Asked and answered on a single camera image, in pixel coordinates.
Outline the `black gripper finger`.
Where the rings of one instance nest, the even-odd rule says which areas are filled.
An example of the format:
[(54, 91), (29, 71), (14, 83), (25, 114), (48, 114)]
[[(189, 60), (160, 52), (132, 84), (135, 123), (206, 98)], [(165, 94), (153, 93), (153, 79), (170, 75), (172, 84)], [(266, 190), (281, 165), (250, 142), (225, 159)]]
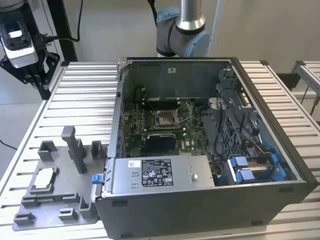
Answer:
[(48, 100), (51, 96), (49, 86), (55, 74), (60, 56), (57, 53), (42, 50), (39, 53), (39, 61), (37, 63), (37, 73), (39, 80), (37, 88), (43, 100)]
[(8, 58), (2, 58), (0, 60), (0, 67), (23, 84), (37, 84), (36, 78), (34, 76), (34, 66), (34, 64), (31, 64), (20, 68), (15, 68)]

